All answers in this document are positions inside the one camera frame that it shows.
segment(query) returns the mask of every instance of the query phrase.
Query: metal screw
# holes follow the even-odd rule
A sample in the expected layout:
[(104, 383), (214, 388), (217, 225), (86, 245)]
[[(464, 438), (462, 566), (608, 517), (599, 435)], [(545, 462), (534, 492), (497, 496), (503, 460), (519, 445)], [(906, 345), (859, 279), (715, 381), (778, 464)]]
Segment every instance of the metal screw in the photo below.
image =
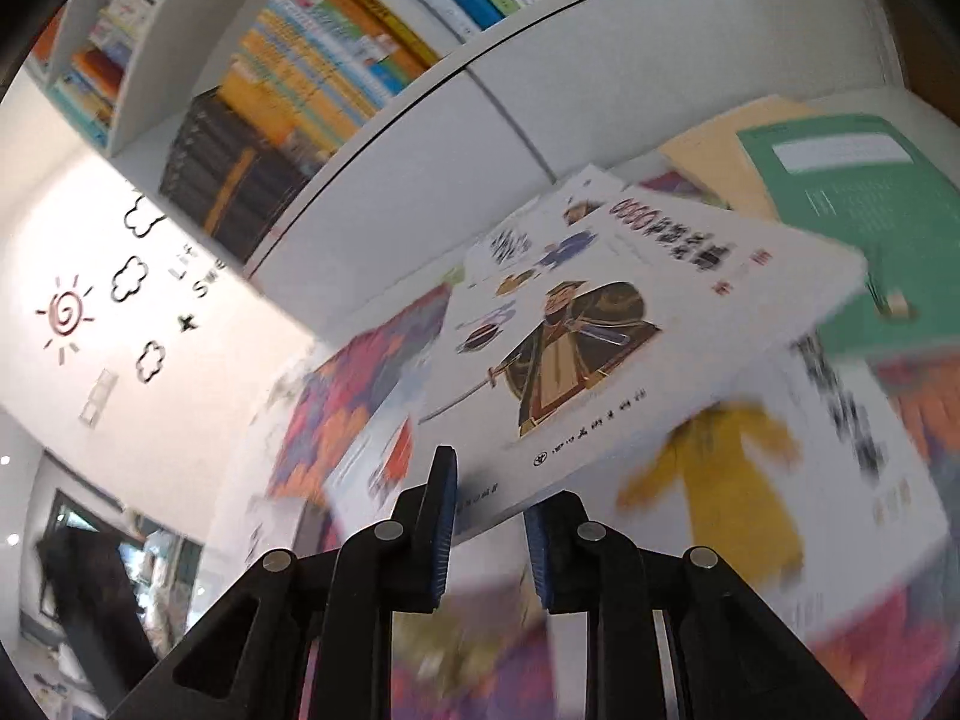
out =
[(690, 550), (690, 562), (699, 568), (712, 568), (719, 560), (717, 553), (709, 547), (694, 547)]
[(275, 549), (263, 556), (263, 567), (272, 574), (280, 573), (290, 565), (290, 562), (290, 553), (284, 552), (282, 549)]
[(403, 526), (395, 519), (385, 519), (383, 522), (377, 522), (373, 528), (373, 536), (381, 541), (394, 541), (403, 536)]
[(599, 522), (588, 521), (577, 527), (577, 536), (584, 541), (600, 541), (606, 534), (607, 529)]

